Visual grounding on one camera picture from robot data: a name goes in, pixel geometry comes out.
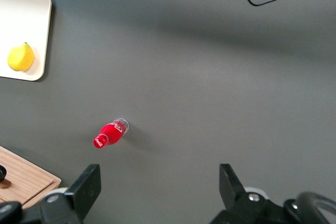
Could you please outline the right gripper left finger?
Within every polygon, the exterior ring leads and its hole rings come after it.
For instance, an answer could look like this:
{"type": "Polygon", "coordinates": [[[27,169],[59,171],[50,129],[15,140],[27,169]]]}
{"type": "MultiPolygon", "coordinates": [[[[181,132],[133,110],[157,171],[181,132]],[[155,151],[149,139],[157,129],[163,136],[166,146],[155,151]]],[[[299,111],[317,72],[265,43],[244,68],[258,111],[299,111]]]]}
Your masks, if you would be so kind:
{"type": "Polygon", "coordinates": [[[64,192],[80,220],[84,220],[101,192],[99,164],[90,164],[64,192]]]}

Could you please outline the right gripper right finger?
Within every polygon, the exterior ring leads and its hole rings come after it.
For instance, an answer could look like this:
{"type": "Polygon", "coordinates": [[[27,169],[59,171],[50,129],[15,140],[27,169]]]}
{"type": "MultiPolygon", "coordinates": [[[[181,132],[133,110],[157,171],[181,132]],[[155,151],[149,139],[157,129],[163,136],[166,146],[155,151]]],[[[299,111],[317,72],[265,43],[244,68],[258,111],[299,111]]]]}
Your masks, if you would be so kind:
{"type": "Polygon", "coordinates": [[[230,164],[219,166],[219,192],[226,211],[248,210],[248,194],[230,164]]]}

